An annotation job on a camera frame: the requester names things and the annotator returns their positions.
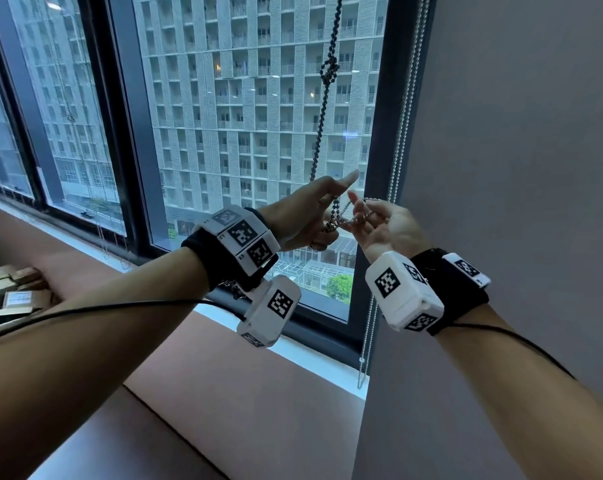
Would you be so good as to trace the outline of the person's right hand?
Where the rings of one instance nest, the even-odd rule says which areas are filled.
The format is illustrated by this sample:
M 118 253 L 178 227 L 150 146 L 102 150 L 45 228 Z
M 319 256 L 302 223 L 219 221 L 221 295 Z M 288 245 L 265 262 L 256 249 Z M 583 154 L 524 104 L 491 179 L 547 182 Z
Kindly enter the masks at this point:
M 387 251 L 412 258 L 433 248 L 408 209 L 383 200 L 370 203 L 370 208 L 388 217 L 387 224 L 377 227 L 369 235 L 353 235 L 370 264 Z

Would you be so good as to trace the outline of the person's left hand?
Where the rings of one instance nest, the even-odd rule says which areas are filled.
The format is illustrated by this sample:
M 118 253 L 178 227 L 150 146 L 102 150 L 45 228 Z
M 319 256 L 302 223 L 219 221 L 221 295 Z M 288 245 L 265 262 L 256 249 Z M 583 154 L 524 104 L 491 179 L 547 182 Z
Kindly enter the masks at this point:
M 300 187 L 284 199 L 258 209 L 280 244 L 281 252 L 304 247 L 324 251 L 337 241 L 338 231 L 325 230 L 331 218 L 328 209 L 358 177 L 358 169 L 340 180 L 324 176 Z

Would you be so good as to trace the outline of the person's right forearm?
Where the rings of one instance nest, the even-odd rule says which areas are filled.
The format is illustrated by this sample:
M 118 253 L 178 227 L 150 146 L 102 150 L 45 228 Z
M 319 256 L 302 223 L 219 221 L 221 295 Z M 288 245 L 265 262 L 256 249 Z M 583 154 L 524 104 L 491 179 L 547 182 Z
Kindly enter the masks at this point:
M 603 480 L 603 400 L 525 343 L 489 305 L 435 339 L 530 480 Z

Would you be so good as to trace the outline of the person's left forearm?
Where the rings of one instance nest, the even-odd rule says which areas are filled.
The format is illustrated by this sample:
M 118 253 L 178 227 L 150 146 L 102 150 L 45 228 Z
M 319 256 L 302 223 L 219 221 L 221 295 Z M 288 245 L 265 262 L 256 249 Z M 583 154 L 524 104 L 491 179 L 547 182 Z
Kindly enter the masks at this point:
M 0 480 L 28 479 L 192 310 L 58 317 L 0 338 Z

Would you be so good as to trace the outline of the green tree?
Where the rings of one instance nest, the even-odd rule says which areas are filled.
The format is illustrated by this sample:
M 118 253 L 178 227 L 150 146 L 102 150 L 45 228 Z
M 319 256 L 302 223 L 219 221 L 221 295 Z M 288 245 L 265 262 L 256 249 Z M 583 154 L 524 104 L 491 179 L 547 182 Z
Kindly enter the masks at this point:
M 328 279 L 325 287 L 327 296 L 349 304 L 352 296 L 354 277 L 349 274 L 338 274 Z

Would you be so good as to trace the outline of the small white marker tracker block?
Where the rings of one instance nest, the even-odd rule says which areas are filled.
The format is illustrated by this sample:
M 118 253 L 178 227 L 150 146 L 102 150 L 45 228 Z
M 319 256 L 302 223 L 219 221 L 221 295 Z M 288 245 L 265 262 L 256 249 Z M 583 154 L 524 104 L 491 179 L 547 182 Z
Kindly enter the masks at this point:
M 479 271 L 479 269 L 471 265 L 457 253 L 446 253 L 442 258 L 449 262 L 456 270 L 461 272 L 480 289 L 485 289 L 490 285 L 491 280 L 486 274 Z

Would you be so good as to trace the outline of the white window sill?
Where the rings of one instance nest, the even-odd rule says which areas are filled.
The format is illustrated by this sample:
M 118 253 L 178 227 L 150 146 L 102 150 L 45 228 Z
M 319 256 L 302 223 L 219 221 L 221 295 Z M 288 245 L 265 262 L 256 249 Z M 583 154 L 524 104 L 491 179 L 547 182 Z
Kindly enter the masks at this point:
M 113 251 L 104 250 L 99 244 L 90 243 L 87 237 L 73 233 L 73 230 L 66 230 L 59 225 L 48 223 L 42 217 L 32 216 L 21 207 L 5 203 L 1 199 L 0 211 L 10 217 L 17 218 L 21 222 L 28 223 L 30 226 L 39 229 L 57 241 L 69 245 L 74 250 L 80 251 L 99 263 L 114 269 L 117 273 L 128 273 L 136 268 L 136 265 L 130 259 L 121 258 Z M 231 318 L 230 312 L 221 311 L 217 304 L 212 301 L 206 301 L 203 305 L 198 305 L 193 310 L 230 330 L 234 330 L 238 323 L 236 318 Z M 271 348 L 271 351 L 303 369 L 328 380 L 349 394 L 363 401 L 366 400 L 369 377 L 361 376 L 358 370 L 287 336 L 280 339 Z

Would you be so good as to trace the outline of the grey apartment building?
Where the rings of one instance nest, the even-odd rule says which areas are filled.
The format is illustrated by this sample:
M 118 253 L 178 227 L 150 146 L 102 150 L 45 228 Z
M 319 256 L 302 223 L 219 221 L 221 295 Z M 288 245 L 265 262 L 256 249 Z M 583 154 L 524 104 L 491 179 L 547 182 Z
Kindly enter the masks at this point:
M 61 203 L 120 233 L 79 0 L 7 0 Z M 120 0 L 134 8 L 153 143 L 177 243 L 198 212 L 262 207 L 370 156 L 388 0 Z

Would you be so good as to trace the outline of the pile of cardboard boxes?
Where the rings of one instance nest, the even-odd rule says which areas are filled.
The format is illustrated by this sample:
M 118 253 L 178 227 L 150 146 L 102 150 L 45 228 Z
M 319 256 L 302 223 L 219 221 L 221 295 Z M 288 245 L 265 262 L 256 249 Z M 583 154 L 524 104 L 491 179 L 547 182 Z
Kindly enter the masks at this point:
M 0 326 L 49 309 L 59 302 L 37 268 L 0 266 Z

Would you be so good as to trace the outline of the black window frame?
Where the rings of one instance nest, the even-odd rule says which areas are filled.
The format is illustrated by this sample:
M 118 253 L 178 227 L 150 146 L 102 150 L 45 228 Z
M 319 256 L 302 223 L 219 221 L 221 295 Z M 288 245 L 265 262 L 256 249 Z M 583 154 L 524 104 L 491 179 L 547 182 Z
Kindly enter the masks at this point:
M 409 122 L 416 112 L 436 1 L 388 0 L 364 189 L 355 189 L 358 179 L 354 183 L 359 193 L 389 200 L 401 193 Z M 146 85 L 134 8 L 130 1 L 79 0 L 79 9 L 125 233 L 61 203 L 51 147 L 7 0 L 0 0 L 0 199 L 143 264 L 176 250 L 188 235 L 177 243 L 167 237 L 159 170 L 155 154 L 145 146 L 153 143 L 146 133 L 152 124 L 148 104 L 137 102 L 146 96 Z M 314 178 L 315 169 L 309 182 Z M 209 214 L 196 214 L 192 232 Z

